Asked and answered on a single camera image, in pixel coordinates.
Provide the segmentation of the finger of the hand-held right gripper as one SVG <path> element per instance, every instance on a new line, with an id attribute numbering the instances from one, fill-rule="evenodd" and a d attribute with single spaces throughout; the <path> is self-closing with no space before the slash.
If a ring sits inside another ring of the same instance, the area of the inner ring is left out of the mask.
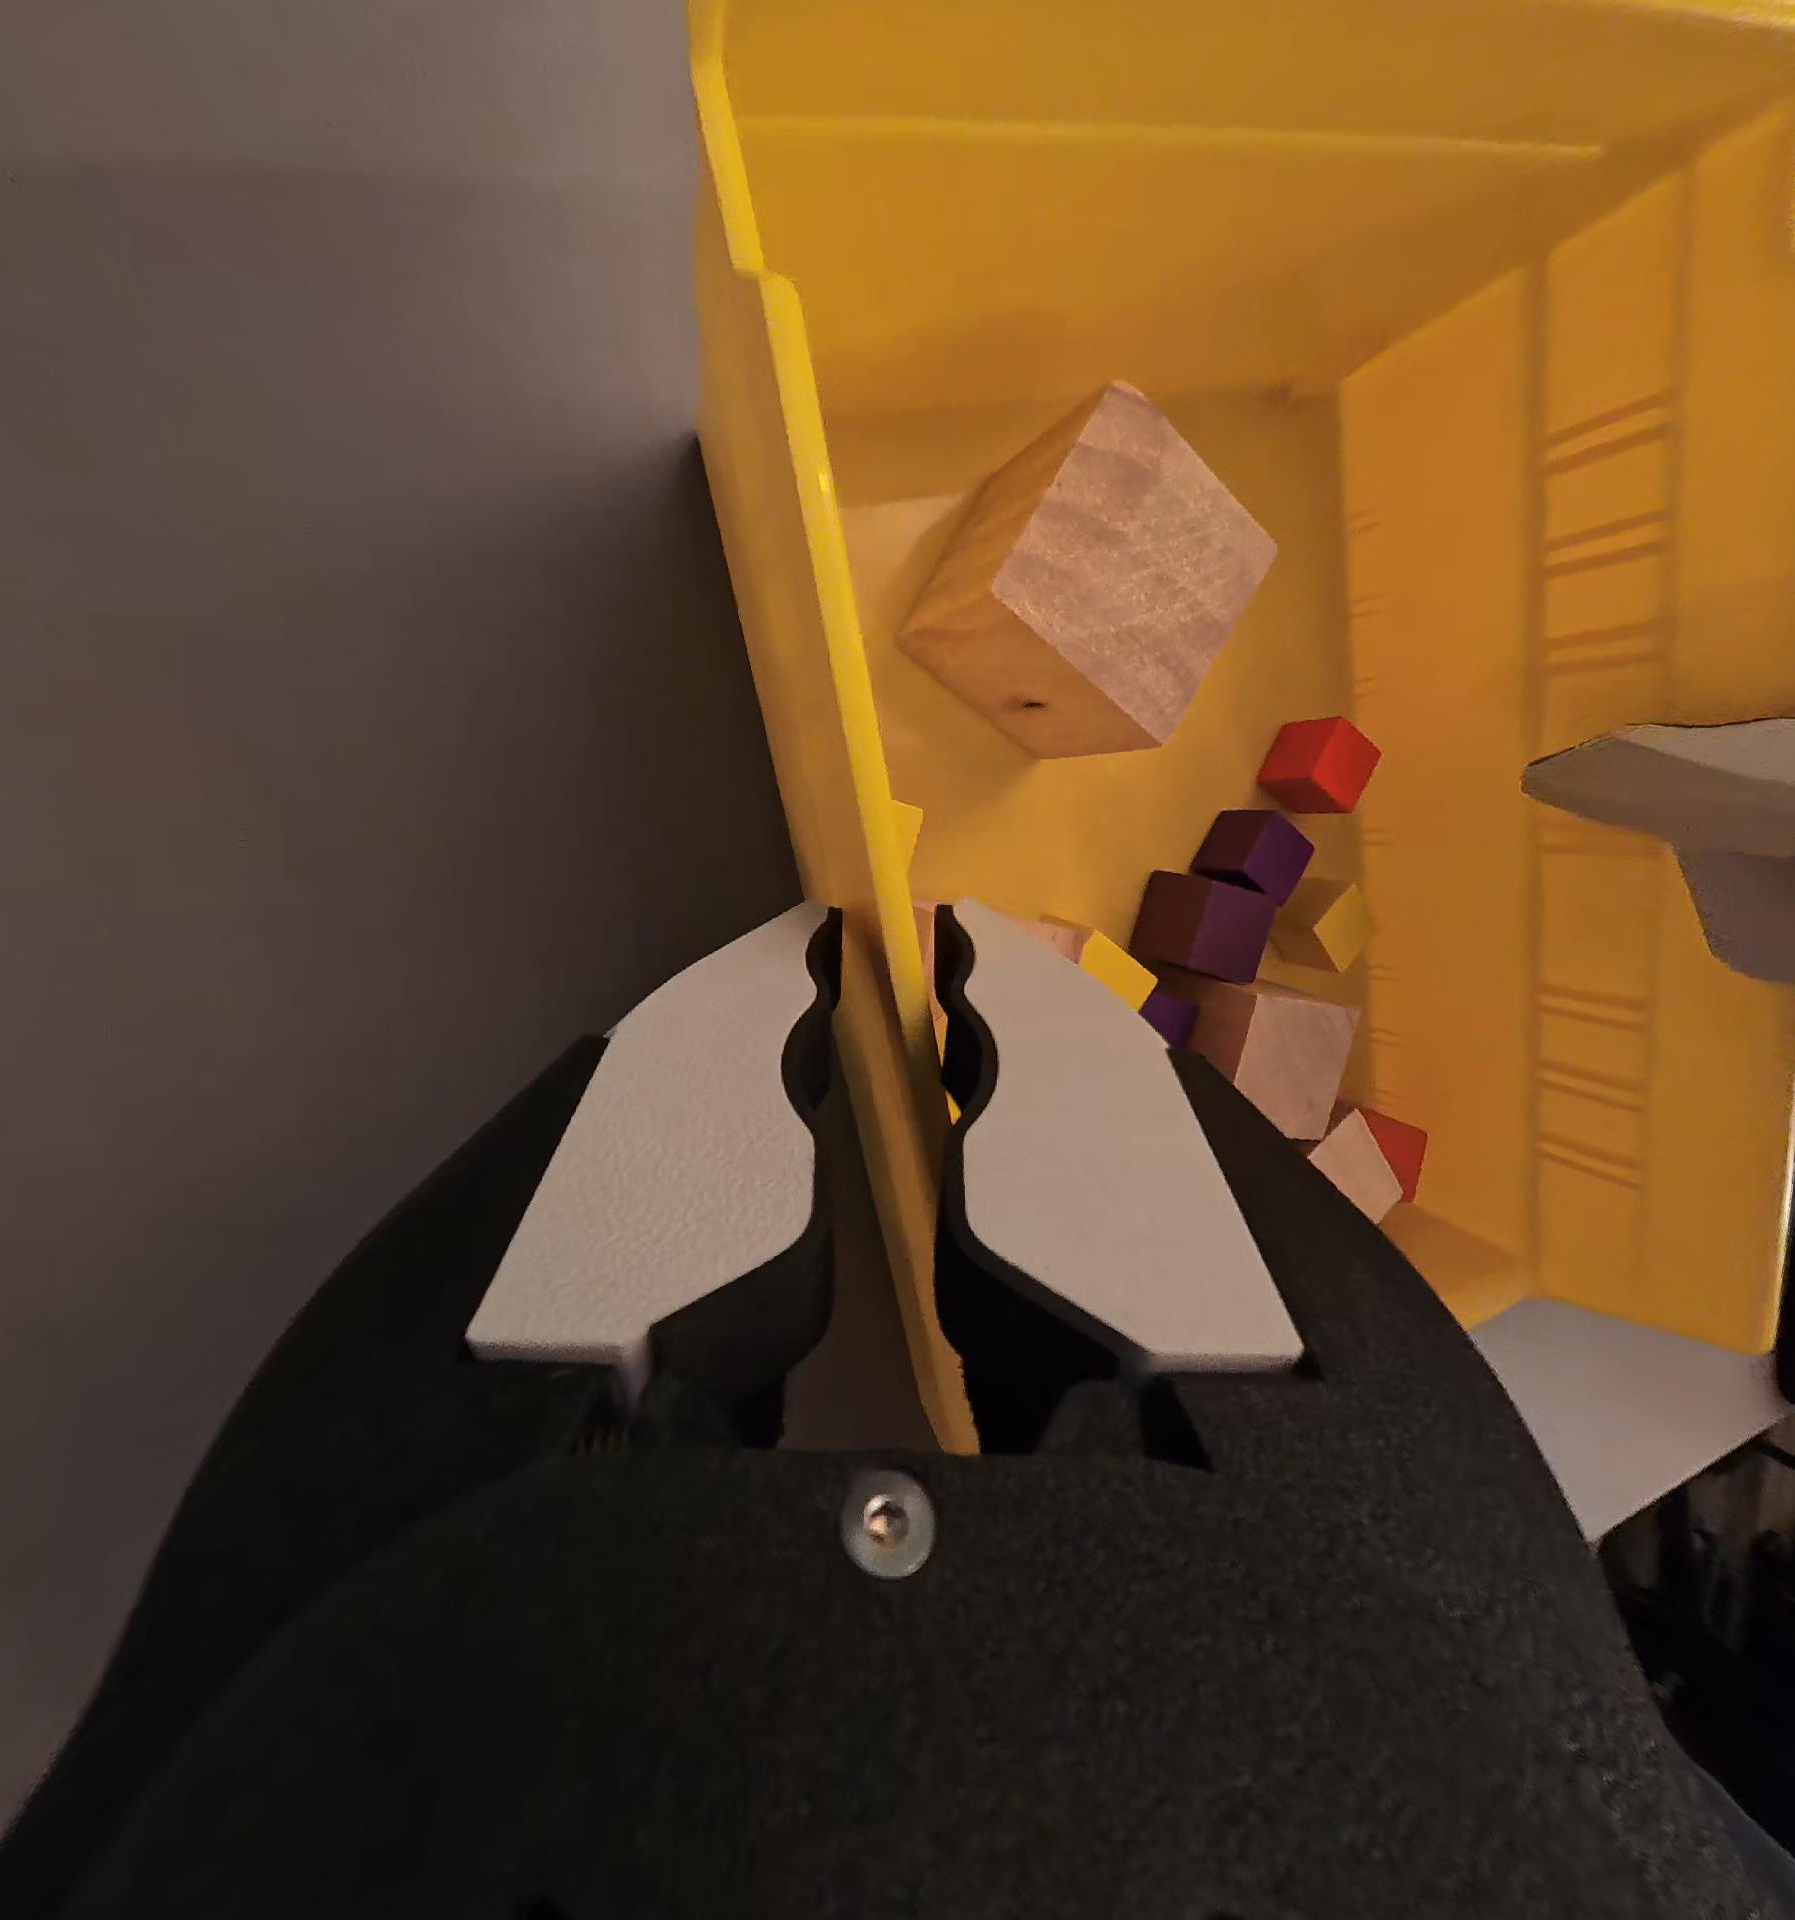
<path id="1" fill-rule="evenodd" d="M 1536 755 L 1523 788 L 1672 846 L 1795 862 L 1795 721 L 1621 728 Z"/>
<path id="2" fill-rule="evenodd" d="M 1795 852 L 1677 846 L 1714 958 L 1763 986 L 1795 986 Z"/>

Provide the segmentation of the yellow plastic box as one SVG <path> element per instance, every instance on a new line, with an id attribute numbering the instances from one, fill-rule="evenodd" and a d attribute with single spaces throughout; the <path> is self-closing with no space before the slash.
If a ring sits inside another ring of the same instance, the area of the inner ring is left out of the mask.
<path id="1" fill-rule="evenodd" d="M 913 903 L 1128 939 L 1286 721 L 1382 768 L 1320 852 L 1354 1081 L 1426 1130 L 1463 1323 L 1776 1335 L 1795 992 L 1535 755 L 1795 715 L 1795 5 L 692 5 L 703 462 L 923 1412 L 947 1093 Z M 959 512 L 1107 383 L 1282 545 L 1142 755 L 1037 759 L 894 649 Z"/>

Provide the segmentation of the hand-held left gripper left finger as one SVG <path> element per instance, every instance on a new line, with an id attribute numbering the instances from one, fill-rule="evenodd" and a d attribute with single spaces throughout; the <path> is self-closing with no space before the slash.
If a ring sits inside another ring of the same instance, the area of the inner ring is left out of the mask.
<path id="1" fill-rule="evenodd" d="M 841 910 L 803 903 L 647 992 L 469 1319 L 481 1364 L 597 1369 L 627 1419 L 782 1446 L 838 1309 L 824 1099 Z"/>

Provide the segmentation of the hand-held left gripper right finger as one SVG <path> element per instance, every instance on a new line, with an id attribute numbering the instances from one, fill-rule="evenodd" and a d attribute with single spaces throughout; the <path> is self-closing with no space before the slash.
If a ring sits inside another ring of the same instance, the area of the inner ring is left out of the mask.
<path id="1" fill-rule="evenodd" d="M 937 1323 L 978 1446 L 1031 1455 L 1068 1385 L 1286 1377 L 1297 1323 L 1163 1037 L 987 903 L 937 910 Z"/>

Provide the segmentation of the pile of wooden cubes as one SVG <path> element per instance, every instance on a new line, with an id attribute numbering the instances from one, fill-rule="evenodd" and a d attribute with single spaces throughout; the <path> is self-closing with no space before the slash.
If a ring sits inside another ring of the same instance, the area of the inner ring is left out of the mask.
<path id="1" fill-rule="evenodd" d="M 1136 389 L 1061 414 L 985 480 L 901 649 L 1037 759 L 1163 747 L 1263 590 L 1274 538 Z M 1155 872 L 1128 945 L 1020 919 L 1169 1048 L 1216 1068 L 1372 1225 L 1413 1200 L 1426 1138 L 1354 1099 L 1365 1014 L 1263 986 L 1263 958 L 1354 974 L 1359 885 L 1317 877 L 1303 812 L 1354 812 L 1382 747 L 1348 715 L 1274 729 L 1256 788 L 1189 872 Z"/>

